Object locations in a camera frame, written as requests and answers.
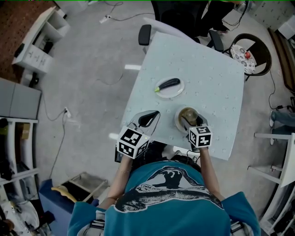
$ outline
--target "power cable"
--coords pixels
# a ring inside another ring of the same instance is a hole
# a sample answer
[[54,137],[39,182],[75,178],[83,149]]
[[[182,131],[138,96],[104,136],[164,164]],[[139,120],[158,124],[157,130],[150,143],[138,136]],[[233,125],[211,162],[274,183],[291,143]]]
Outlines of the power cable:
[[268,104],[269,104],[269,107],[270,107],[272,110],[287,108],[288,110],[291,110],[292,112],[295,112],[295,97],[290,97],[290,99],[291,99],[291,105],[287,105],[287,106],[279,105],[279,106],[277,106],[277,107],[272,107],[272,106],[271,106],[270,99],[271,99],[271,95],[273,95],[273,94],[276,92],[276,85],[275,85],[275,82],[274,82],[274,80],[273,80],[271,70],[269,70],[269,72],[270,72],[270,74],[271,74],[271,79],[272,79],[273,86],[274,86],[274,90],[273,90],[273,92],[272,92],[272,93],[269,95],[269,97],[268,97]]
[[64,120],[65,114],[66,114],[66,112],[64,112],[64,115],[62,117],[62,126],[63,126],[63,132],[64,132],[64,134],[63,134],[63,137],[62,137],[61,142],[60,142],[59,150],[57,151],[56,157],[54,159],[54,163],[53,163],[52,168],[51,168],[51,171],[50,171],[49,179],[51,178],[53,169],[55,167],[55,163],[56,163],[56,161],[58,159],[58,156],[59,156],[59,152],[60,152],[61,146],[62,146],[62,144],[64,142],[64,139],[65,139],[65,120]]
[[110,86],[112,86],[112,85],[117,84],[122,78],[123,78],[123,72],[122,72],[122,74],[121,74],[121,77],[120,77],[115,83],[106,83],[106,82],[103,82],[103,81],[100,80],[100,79],[97,79],[96,81],[100,81],[100,82],[102,82],[102,83],[105,84],[105,85],[110,85]]
[[66,110],[65,110],[65,109],[62,110],[62,111],[58,114],[58,116],[57,116],[56,118],[51,119],[51,118],[48,116],[47,107],[46,107],[46,102],[45,102],[45,97],[44,97],[44,93],[43,93],[42,89],[41,89],[41,92],[42,92],[41,97],[42,97],[42,99],[43,99],[43,101],[44,101],[45,113],[46,113],[46,116],[47,116],[48,120],[50,120],[50,121],[55,121],[55,120],[57,120],[57,119],[61,116],[61,114],[64,113]]
[[57,119],[63,114],[63,116],[62,116],[62,127],[63,127],[63,132],[64,132],[64,133],[63,133],[63,137],[62,137],[62,139],[61,139],[60,145],[59,145],[58,152],[57,152],[57,154],[56,154],[56,156],[55,156],[53,166],[52,166],[51,171],[50,171],[50,175],[49,175],[49,179],[50,179],[50,178],[51,178],[51,175],[52,175],[52,172],[53,172],[53,169],[54,169],[54,166],[55,166],[55,163],[56,163],[56,161],[57,161],[57,159],[58,159],[58,156],[59,156],[59,152],[60,152],[61,146],[62,146],[62,144],[63,144],[63,142],[64,142],[64,139],[65,139],[65,120],[64,120],[64,117],[65,117],[65,114],[67,113],[67,110],[66,110],[66,109],[63,109],[63,110],[58,114],[58,116],[57,116],[56,118],[51,119],[51,118],[48,116],[48,112],[47,112],[47,107],[46,107],[46,102],[45,102],[44,92],[42,91],[42,89],[40,89],[40,90],[41,90],[41,92],[42,92],[42,98],[43,98],[43,101],[44,101],[45,113],[46,113],[46,116],[47,116],[48,120],[50,120],[50,121],[53,122],[53,121],[57,120]]
[[108,15],[109,15],[110,19],[112,19],[112,20],[114,20],[114,21],[125,21],[125,20],[129,20],[129,19],[132,19],[132,18],[137,17],[137,16],[140,16],[140,15],[154,15],[154,13],[149,13],[149,12],[147,12],[147,13],[139,13],[139,14],[136,14],[136,15],[134,15],[134,16],[132,16],[132,17],[128,17],[128,18],[125,18],[125,19],[116,19],[116,18],[111,17],[110,14],[113,12],[113,10],[114,10],[117,6],[121,6],[121,5],[123,5],[124,3],[123,3],[123,2],[117,2],[116,4],[110,4],[110,3],[106,2],[106,1],[103,1],[103,3],[105,3],[105,4],[107,4],[107,5],[113,7],[112,10],[110,11],[110,13],[109,13]]
[[273,95],[273,94],[276,92],[276,85],[275,85],[275,82],[274,82],[274,80],[273,80],[273,78],[272,78],[272,74],[271,74],[271,79],[272,79],[272,82],[273,82],[274,90],[273,90],[273,92],[272,92],[272,93],[269,95],[269,97],[268,97],[268,104],[269,104],[269,107],[270,107],[272,110],[274,110],[274,109],[276,109],[276,108],[272,107],[272,106],[271,106],[271,102],[270,102],[271,95]]
[[239,20],[236,22],[236,23],[234,23],[234,24],[230,24],[230,23],[227,23],[225,20],[222,20],[224,23],[226,23],[226,24],[228,24],[228,25],[230,25],[230,26],[237,26],[237,27],[235,27],[235,28],[233,28],[233,29],[229,29],[229,31],[234,31],[235,29],[237,29],[239,26],[240,26],[240,22],[241,22],[241,19],[242,19],[242,17],[244,16],[244,14],[245,14],[245,12],[246,12],[246,10],[247,10],[247,7],[248,7],[248,1],[245,1],[245,9],[244,9],[244,11],[243,11],[243,13],[242,13],[242,15],[240,16],[240,18],[239,18]]
[[200,152],[193,152],[193,151],[191,151],[191,150],[188,150],[188,151],[186,152],[186,155],[187,155],[187,156],[189,156],[189,155],[188,155],[189,152],[192,152],[192,153],[200,153]]

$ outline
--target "pegboard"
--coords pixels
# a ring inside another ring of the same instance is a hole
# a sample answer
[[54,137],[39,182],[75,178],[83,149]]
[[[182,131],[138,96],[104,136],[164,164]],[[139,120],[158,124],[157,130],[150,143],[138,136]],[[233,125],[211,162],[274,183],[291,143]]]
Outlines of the pegboard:
[[0,6],[0,77],[19,83],[23,68],[12,65],[14,53],[39,15],[52,1],[6,1]]
[[257,22],[272,30],[277,30],[295,12],[295,7],[290,1],[255,1],[254,4],[256,7],[251,9],[249,14]]

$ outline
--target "white cabinet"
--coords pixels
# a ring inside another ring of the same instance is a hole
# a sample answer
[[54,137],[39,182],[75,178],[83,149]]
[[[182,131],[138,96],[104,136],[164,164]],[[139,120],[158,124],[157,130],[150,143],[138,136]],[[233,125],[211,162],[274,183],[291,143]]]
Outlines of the white cabinet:
[[55,7],[47,9],[30,28],[22,42],[23,49],[13,59],[12,64],[20,65],[39,74],[47,73],[53,58],[38,46],[41,45],[45,37],[52,42],[60,40],[69,29],[69,24],[57,13]]
[[[35,175],[38,173],[38,169],[33,166],[32,152],[33,125],[36,124],[38,120],[0,117],[0,119],[2,118],[7,119],[8,121],[5,153],[13,174],[11,180],[0,178],[0,201],[11,200],[11,191],[13,192],[14,198],[20,201],[38,199],[38,190],[35,183]],[[16,123],[30,124],[29,137],[21,140],[20,143],[21,162],[27,167],[27,169],[17,168],[15,145]]]
[[53,58],[41,49],[31,45],[24,58],[24,67],[40,73],[47,73]]

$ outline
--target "white shelving unit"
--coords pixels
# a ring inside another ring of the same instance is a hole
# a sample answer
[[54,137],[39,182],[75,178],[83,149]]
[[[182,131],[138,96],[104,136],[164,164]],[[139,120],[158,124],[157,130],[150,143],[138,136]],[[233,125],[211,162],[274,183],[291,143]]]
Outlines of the white shelving unit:
[[275,195],[272,198],[272,201],[269,205],[269,207],[267,208],[267,211],[265,212],[265,214],[263,215],[262,219],[260,220],[260,227],[264,230],[265,233],[267,233],[267,235],[271,235],[271,233],[274,232],[274,227],[276,226],[276,224],[279,222],[279,220],[284,216],[284,214],[290,209],[291,207],[291,201],[294,199],[295,197],[295,186],[292,189],[292,192],[287,200],[287,202],[285,203],[282,211],[280,212],[279,216],[277,217],[277,219],[274,219],[273,216],[276,213],[277,208],[282,204],[282,200],[283,197],[287,194],[287,186],[284,186],[282,188],[278,187],[276,190]]
[[41,75],[47,73],[53,58],[43,52],[39,46],[45,37],[57,42],[66,35],[69,29],[70,25],[58,14],[55,7],[47,9],[40,14],[28,31],[22,42],[24,47],[20,54],[13,59],[12,64],[17,64]]
[[[5,118],[8,121],[8,133],[6,140],[6,156],[9,162],[10,169],[12,170],[12,179],[5,180],[0,178],[0,201],[8,201],[9,197],[5,190],[6,184],[12,184],[14,192],[20,200],[25,199],[38,199],[37,187],[35,183],[35,175],[38,169],[33,166],[33,125],[38,123],[38,120],[19,119],[19,118]],[[29,123],[29,137],[22,139],[20,143],[20,158],[28,170],[18,170],[15,152],[15,129],[16,123]]]

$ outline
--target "white table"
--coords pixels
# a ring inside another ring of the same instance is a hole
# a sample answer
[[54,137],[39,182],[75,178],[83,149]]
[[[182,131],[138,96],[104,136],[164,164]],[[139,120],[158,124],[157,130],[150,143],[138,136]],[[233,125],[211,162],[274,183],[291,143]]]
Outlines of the white table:
[[[165,77],[184,80],[184,91],[170,99],[160,98],[156,83]],[[186,135],[174,124],[174,115],[183,105],[193,107],[208,120],[213,131],[209,153],[228,160],[240,117],[244,67],[209,47],[157,32],[149,46],[131,92],[121,125],[134,115],[158,110],[160,120],[153,140],[190,149]]]
[[[252,173],[258,174],[264,178],[267,178],[275,183],[279,184],[279,187],[284,187],[293,181],[295,181],[295,133],[292,133],[292,135],[274,135],[274,134],[259,134],[255,133],[254,137],[258,138],[273,138],[273,139],[285,139],[288,141],[287,145],[287,152],[285,156],[285,161],[283,168],[276,167],[273,165],[270,166],[249,166],[248,170]],[[277,171],[281,171],[280,178],[276,178],[272,175],[269,175],[263,171],[260,170],[261,167],[269,167]]]

